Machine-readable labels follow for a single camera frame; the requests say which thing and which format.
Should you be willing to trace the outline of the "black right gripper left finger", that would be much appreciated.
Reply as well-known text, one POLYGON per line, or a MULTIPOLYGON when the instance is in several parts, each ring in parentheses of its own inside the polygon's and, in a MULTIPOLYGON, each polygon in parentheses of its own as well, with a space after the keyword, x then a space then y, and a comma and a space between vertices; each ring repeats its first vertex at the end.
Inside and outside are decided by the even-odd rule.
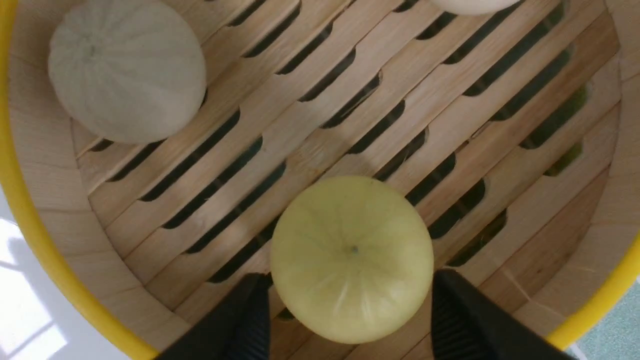
POLYGON ((268 360, 269 275, 249 273, 158 360, 268 360))

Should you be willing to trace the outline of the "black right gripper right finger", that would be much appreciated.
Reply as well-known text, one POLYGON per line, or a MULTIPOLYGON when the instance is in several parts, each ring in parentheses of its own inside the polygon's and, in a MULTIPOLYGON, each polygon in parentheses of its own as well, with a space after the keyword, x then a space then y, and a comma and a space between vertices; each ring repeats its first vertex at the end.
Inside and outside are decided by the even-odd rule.
POLYGON ((430 338, 435 360, 570 360, 454 269, 432 283, 430 338))

